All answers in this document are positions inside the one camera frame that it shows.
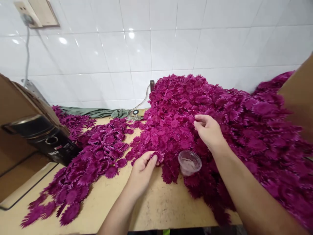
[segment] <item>wrist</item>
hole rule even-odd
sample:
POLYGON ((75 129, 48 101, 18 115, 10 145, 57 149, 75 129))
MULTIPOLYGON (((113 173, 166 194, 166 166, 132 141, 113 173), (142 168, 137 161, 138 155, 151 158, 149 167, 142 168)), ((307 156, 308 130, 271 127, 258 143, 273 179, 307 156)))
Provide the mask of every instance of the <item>wrist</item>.
POLYGON ((208 146, 208 149, 212 153, 213 157, 220 156, 220 155, 225 155, 229 151, 231 151, 231 149, 230 149, 228 143, 226 142, 226 140, 220 142, 217 145, 208 146))
POLYGON ((131 185, 131 183, 129 183, 129 181, 127 181, 121 194, 124 194, 128 200, 132 200, 134 202, 136 202, 140 197, 136 189, 131 185))

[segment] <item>forearm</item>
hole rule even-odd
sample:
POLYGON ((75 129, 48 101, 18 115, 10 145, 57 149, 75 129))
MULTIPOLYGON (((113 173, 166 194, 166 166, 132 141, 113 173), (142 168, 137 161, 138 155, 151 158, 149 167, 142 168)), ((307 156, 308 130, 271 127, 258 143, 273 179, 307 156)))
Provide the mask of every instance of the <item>forearm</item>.
POLYGON ((123 191, 113 204, 102 223, 97 235, 125 235, 128 232, 131 214, 137 197, 130 193, 131 188, 125 185, 123 191))
POLYGON ((308 234, 259 184, 227 143, 212 154, 249 234, 308 234))

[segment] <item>cardboard box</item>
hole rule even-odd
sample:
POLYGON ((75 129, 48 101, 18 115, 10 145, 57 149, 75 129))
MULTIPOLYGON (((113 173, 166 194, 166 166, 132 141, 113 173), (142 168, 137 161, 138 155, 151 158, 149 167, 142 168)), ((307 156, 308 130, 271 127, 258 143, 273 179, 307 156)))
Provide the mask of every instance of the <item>cardboard box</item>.
POLYGON ((313 54, 279 90, 285 107, 293 112, 287 117, 293 125, 303 127, 302 138, 313 144, 313 54))
MULTIPOLYGON (((0 74, 0 126, 29 115, 44 115, 66 134, 69 131, 62 126, 51 107, 39 100, 21 85, 11 82, 0 74)), ((41 176, 56 164, 29 145, 18 134, 10 135, 0 129, 0 206, 8 209, 23 196, 41 176), (18 194, 14 192, 26 184, 18 194)))

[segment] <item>metal bracket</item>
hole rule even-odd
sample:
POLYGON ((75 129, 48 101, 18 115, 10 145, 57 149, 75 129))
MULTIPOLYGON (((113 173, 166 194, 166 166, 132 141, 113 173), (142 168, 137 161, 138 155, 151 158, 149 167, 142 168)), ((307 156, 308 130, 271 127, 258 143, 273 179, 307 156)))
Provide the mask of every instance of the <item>metal bracket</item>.
POLYGON ((31 81, 27 80, 26 82, 26 88, 31 91, 37 98, 41 99, 42 101, 46 102, 47 105, 50 106, 50 104, 48 103, 48 101, 46 101, 46 99, 43 97, 43 95, 40 93, 40 91, 37 89, 37 87, 35 86, 35 84, 33 84, 31 81))
POLYGON ((154 91, 154 80, 150 80, 150 92, 154 91))

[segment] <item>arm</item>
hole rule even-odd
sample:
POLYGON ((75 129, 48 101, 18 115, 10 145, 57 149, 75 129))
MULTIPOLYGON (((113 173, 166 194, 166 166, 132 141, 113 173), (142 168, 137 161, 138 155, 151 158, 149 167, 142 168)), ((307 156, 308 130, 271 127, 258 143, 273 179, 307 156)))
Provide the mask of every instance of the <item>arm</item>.
POLYGON ((259 184, 233 153, 219 124, 208 115, 196 115, 195 129, 212 152, 219 173, 249 234, 308 234, 259 184))
POLYGON ((124 189, 113 204, 97 235, 127 234, 133 208, 147 189, 157 162, 156 155, 150 160, 152 153, 154 151, 146 152, 136 160, 124 189))

